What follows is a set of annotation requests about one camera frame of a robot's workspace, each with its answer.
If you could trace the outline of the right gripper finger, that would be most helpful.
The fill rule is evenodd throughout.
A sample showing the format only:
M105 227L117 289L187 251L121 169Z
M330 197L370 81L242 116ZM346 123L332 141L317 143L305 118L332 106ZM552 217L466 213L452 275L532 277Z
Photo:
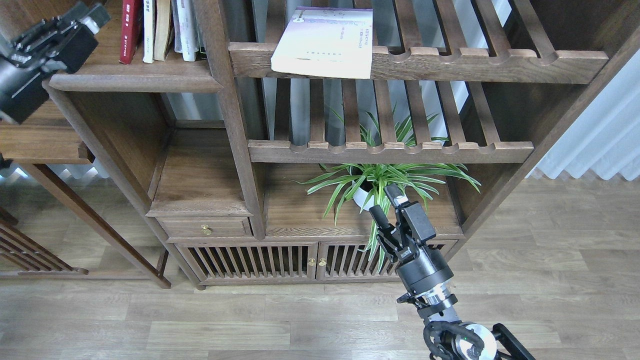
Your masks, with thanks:
M428 240L434 239L435 228L420 202L410 202L395 183L384 187L384 191L395 209L396 228L403 244L412 240L418 246L426 246Z
M403 205L395 206L394 209L397 216L395 225L389 223L386 213L379 205L374 205L369 210L376 223L378 244L385 251L399 251L403 248L402 217L400 216L400 210L403 209Z

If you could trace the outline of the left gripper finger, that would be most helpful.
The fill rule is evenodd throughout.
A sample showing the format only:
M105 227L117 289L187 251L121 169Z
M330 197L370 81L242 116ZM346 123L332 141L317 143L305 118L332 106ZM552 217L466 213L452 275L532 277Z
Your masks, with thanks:
M78 2L57 18L54 44L46 50L45 72L64 70L73 74L80 70L98 47L95 35L111 19L102 2L87 6Z

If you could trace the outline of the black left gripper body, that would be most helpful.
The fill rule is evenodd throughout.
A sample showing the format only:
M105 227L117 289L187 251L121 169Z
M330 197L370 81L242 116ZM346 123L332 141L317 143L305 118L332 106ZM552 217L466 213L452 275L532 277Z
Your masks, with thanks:
M1 121L20 125L48 96L41 82L70 66L54 60L62 50L74 20L41 19L11 41L1 44Z

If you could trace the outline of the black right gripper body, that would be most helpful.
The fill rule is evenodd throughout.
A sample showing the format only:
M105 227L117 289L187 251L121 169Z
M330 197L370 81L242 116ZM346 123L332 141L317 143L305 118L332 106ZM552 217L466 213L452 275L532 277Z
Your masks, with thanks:
M430 297L443 292L453 277L439 249L432 249L411 230L378 230L377 241L384 257L396 266L397 275L406 289L403 300Z

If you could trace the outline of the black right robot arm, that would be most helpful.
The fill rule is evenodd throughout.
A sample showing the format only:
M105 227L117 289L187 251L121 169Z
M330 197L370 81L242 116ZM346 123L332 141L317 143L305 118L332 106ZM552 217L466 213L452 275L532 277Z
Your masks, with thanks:
M439 249L429 248L435 229L419 202L410 202L398 185L384 189L395 210L392 225L379 205L370 208L377 224L377 240L386 257L397 265L406 288L398 303L416 307L423 319L423 339L433 360L532 360L533 355L497 323L492 329L462 321L454 309L457 297L447 283L453 277Z

